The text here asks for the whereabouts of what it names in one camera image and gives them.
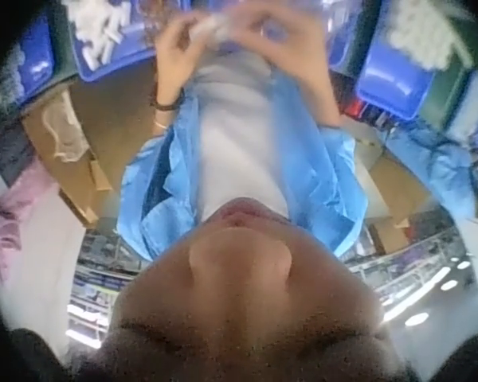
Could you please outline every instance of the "wrist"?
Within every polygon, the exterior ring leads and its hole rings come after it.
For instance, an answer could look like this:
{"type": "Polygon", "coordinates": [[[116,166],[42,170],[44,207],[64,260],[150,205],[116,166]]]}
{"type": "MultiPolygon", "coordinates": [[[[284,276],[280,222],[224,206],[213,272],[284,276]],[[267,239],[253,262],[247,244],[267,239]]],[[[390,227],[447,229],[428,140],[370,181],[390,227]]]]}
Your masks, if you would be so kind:
{"type": "Polygon", "coordinates": [[[158,91],[156,92],[156,102],[160,105],[171,105],[177,101],[181,94],[182,87],[168,86],[165,84],[158,84],[158,91]]]}

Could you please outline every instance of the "lips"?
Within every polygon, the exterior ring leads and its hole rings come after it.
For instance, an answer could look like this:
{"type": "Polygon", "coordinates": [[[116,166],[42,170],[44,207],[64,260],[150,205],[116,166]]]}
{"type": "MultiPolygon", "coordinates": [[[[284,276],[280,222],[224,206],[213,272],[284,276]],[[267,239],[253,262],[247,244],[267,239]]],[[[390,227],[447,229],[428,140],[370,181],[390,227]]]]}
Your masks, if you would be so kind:
{"type": "Polygon", "coordinates": [[[289,224],[288,220],[280,214],[273,212],[259,201],[247,197],[234,199],[221,206],[207,221],[228,220],[244,215],[289,224]]]}

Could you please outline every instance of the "blue plastic bin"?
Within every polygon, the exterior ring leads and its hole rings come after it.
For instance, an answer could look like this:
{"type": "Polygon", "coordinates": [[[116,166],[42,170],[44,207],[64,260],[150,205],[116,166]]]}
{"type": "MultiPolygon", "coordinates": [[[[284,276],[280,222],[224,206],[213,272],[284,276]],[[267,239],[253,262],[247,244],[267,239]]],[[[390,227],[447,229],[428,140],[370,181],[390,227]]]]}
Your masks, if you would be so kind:
{"type": "Polygon", "coordinates": [[[18,44],[25,54],[24,64],[18,66],[20,81],[25,91],[16,98],[16,103],[22,105],[35,96],[36,91],[53,75],[53,51],[49,39],[48,18],[44,12],[22,34],[18,44]]]}
{"type": "Polygon", "coordinates": [[[351,42],[354,39],[356,27],[358,26],[358,18],[361,12],[362,9],[359,9],[351,14],[346,25],[344,25],[343,28],[341,28],[328,42],[327,58],[331,70],[339,70],[343,60],[345,60],[351,42]]]}
{"type": "MultiPolygon", "coordinates": [[[[109,1],[113,5],[119,5],[125,0],[111,0],[109,1]]],[[[145,60],[155,55],[155,51],[152,47],[147,46],[145,36],[145,25],[143,15],[140,13],[140,1],[131,1],[131,24],[121,29],[123,34],[123,40],[120,44],[115,45],[112,53],[112,60],[110,64],[100,66],[97,70],[92,71],[88,68],[85,62],[81,50],[85,44],[76,39],[76,28],[71,23],[70,34],[72,40],[72,52],[75,57],[76,66],[80,77],[86,82],[93,82],[99,78],[106,76],[107,74],[121,69],[135,62],[145,60]]],[[[191,8],[191,0],[178,0],[181,10],[189,10],[191,8]]]]}
{"type": "Polygon", "coordinates": [[[381,13],[368,56],[356,83],[358,97],[404,120],[413,119],[432,84],[426,71],[384,39],[390,0],[381,13]]]}

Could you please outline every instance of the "ceiling light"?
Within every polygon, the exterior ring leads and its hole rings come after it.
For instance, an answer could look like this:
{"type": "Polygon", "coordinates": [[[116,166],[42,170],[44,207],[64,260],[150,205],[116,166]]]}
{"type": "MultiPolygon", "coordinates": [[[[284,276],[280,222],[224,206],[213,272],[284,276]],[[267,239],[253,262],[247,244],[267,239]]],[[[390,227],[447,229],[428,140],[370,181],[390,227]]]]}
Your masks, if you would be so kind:
{"type": "Polygon", "coordinates": [[[439,283],[446,275],[452,270],[450,267],[442,267],[427,283],[425,283],[420,289],[416,290],[408,298],[400,302],[393,309],[384,313],[384,322],[393,320],[402,314],[411,305],[420,301],[427,293],[429,293],[437,283],[439,283]]]}
{"type": "Polygon", "coordinates": [[[429,318],[429,314],[428,314],[428,313],[415,314],[414,316],[412,316],[411,318],[409,318],[409,319],[406,321],[406,326],[416,326],[416,325],[420,325],[420,324],[422,324],[423,322],[427,321],[427,318],[429,318]]]}
{"type": "Polygon", "coordinates": [[[102,326],[110,325],[109,320],[99,312],[89,312],[73,304],[67,305],[67,311],[70,314],[74,314],[75,316],[79,318],[83,318],[84,320],[87,320],[90,322],[97,322],[99,325],[102,325],[102,326]]]}
{"type": "Polygon", "coordinates": [[[388,298],[387,300],[385,300],[383,303],[382,303],[382,306],[388,306],[388,305],[391,305],[393,304],[393,299],[392,298],[388,298]]]}
{"type": "Polygon", "coordinates": [[[84,334],[78,333],[75,330],[69,329],[65,332],[65,335],[67,337],[71,337],[73,340],[81,342],[84,345],[90,346],[91,348],[98,349],[101,347],[101,341],[85,336],[84,334]]]}
{"type": "Polygon", "coordinates": [[[469,261],[463,261],[462,263],[460,263],[459,265],[457,265],[457,269],[465,269],[467,267],[469,267],[471,265],[471,263],[469,261]]]}
{"type": "Polygon", "coordinates": [[[456,280],[449,280],[448,282],[441,285],[441,290],[450,290],[456,287],[457,284],[458,282],[456,280]]]}

